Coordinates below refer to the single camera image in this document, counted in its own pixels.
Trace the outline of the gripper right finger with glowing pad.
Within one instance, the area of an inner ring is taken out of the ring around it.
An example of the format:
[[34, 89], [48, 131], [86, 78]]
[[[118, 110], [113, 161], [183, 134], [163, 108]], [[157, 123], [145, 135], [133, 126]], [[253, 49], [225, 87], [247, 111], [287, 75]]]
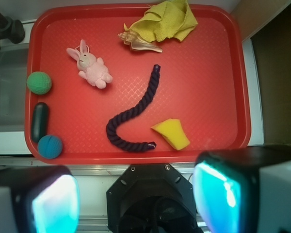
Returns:
[[212, 233], [291, 233], [291, 146], [204, 151], [193, 193]]

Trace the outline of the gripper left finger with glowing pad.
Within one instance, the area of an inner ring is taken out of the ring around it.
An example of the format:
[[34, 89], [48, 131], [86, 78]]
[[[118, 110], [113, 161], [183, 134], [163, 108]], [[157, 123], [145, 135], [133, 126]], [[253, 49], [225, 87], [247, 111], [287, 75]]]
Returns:
[[0, 169], [0, 233], [74, 233], [76, 178], [65, 166]]

